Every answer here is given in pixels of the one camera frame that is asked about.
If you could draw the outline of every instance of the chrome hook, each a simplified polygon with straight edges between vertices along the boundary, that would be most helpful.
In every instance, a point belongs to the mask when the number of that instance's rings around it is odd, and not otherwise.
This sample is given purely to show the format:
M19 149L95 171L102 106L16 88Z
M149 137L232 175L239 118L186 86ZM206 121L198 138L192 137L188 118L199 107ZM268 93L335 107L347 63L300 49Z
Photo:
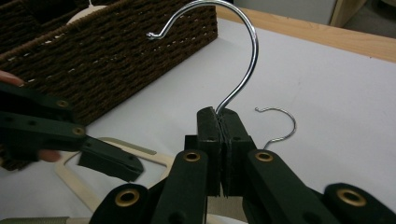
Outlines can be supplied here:
M264 109L259 109L258 107L256 107L254 110L256 110L257 112L260 112L260 113L263 113L263 112L268 111L268 110L276 110L276 111L279 111L279 112L282 112L282 113L286 114L293 121L293 130L291 131L291 133L289 133L288 135L286 135L284 137L274 138L274 139L268 141L265 144L263 149L267 149L271 144L273 144L275 142L284 141L284 140L290 138L297 131L297 121L296 121L296 119L294 118L294 116L290 112L288 112L288 111L286 111L284 109L277 108L277 107L266 107Z
M165 24L163 29L159 34L154 34L154 33L148 33L147 37L148 39L162 39L166 36L168 33L169 29L173 25L173 23L176 21L177 18L179 18L182 14L185 12L194 9L196 7L205 7L205 6L222 6L222 7L227 7L234 13L236 13L239 18L244 22L244 24L247 27L247 30L250 34L251 38L251 44L252 44L252 54L251 54L251 60L250 60L250 65L248 67L247 73L245 74L244 78L242 81L238 84L238 86L219 104L218 108L216 109L216 115L219 116L221 114L221 111L227 106L228 103L231 102L231 100L246 86L248 83L249 79L251 78L251 75L253 74L253 70L256 66L257 59L259 57L259 40L257 38L256 30L251 24L250 20L248 17L245 15L244 12L242 12L238 7L235 7L234 5L221 1L221 0L197 0L188 3L186 6L182 7L179 9L172 17L169 19L169 21Z

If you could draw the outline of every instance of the brass grommet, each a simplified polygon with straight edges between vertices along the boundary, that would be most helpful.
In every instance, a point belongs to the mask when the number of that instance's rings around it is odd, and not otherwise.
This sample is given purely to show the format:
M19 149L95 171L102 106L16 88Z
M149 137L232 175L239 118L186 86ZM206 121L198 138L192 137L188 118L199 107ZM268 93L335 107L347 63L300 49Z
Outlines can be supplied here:
M189 152L184 154L184 160L186 161L198 161L201 159L201 155L195 152Z
M56 102L56 105L58 105L60 107L68 107L69 103L67 103L67 101L64 101L64 100L59 100Z
M137 189L125 189L116 196L116 205L119 207L131 206L139 201L139 191Z
M256 153L256 159L259 161L273 161L274 157L267 152L258 152Z
M344 203L348 203L352 206L362 207L367 204L366 199L352 189L339 189L337 190L337 196Z
M73 129L73 134L75 134L75 135L83 135L83 134L85 134L85 130L83 128L74 128Z

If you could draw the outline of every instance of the hand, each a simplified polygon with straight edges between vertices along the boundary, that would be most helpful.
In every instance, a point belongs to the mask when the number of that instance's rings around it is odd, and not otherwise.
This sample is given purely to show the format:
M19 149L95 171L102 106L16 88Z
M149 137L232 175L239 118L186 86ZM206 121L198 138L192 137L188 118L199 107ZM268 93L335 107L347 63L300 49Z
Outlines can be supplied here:
M0 81L6 82L15 86L23 85L23 80L8 73L0 70ZM59 151L41 149L38 151L38 158L43 161L58 161L61 158Z

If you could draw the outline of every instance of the wicker basket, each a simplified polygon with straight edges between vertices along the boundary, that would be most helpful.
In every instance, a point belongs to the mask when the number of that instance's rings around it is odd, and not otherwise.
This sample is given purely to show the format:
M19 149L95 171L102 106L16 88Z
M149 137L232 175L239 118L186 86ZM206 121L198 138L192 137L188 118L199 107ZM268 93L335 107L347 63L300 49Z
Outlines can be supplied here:
M25 80L25 88L68 99L83 125L218 36L215 8L198 7L177 19L164 39L147 40L146 33L160 32L191 0L121 0L111 5L101 0L93 3L106 8L69 25L88 0L75 0L78 9L50 21L40 17L42 8L30 8L37 1L72 0L14 0L0 6L0 49L5 50L0 51L0 70ZM25 164L4 161L3 166L13 170Z

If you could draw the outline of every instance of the metal hook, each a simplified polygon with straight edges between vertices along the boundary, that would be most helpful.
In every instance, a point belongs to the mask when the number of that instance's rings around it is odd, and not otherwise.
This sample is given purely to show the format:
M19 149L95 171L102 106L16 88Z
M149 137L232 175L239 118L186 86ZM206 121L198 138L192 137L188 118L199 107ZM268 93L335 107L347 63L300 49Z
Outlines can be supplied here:
M220 0L197 0L193 1L191 3L188 3L186 6L182 7L179 9L172 17L169 19L169 21L165 24L163 29L158 35L155 35L154 33L148 33L147 37L148 39L162 39L166 36L168 33L169 29L175 22L175 20L180 17L182 14L185 12L194 9L196 7L204 7L204 6L222 6L222 7L227 7L228 9L232 10L234 13L236 13L239 18L244 22L244 24L247 27L247 30L250 34L251 38L251 44L252 44L252 54L251 54L251 60L250 60L250 65L248 67L247 73L245 74L244 78L242 81L239 83L239 85L219 104L218 108L216 109L216 114L219 116L221 114L221 111L227 106L228 103L231 102L231 100L246 86L248 83L251 75L253 74L253 70L256 66L257 59L259 57L259 40L257 38L256 30L251 24L250 20L248 17L243 13L238 7L235 7L234 5L225 2L225 1L220 1Z
M286 114L287 116L289 116L289 118L291 118L291 120L293 121L293 130L291 131L291 133L289 133L288 135L286 135L284 137L275 138L275 139L272 139L272 140L268 141L267 144L265 144L263 149L267 149L269 147L269 145L271 145L271 144L273 144L275 142L284 141L284 140L290 138L292 135L294 135L294 133L297 130L297 121L296 121L296 119L294 118L294 116L290 112L288 112L288 111L286 111L284 109L277 108L277 107L266 107L264 109L259 109L258 107L256 107L254 110L256 110L257 112L260 112L260 113L268 111L268 110L280 111L280 112Z

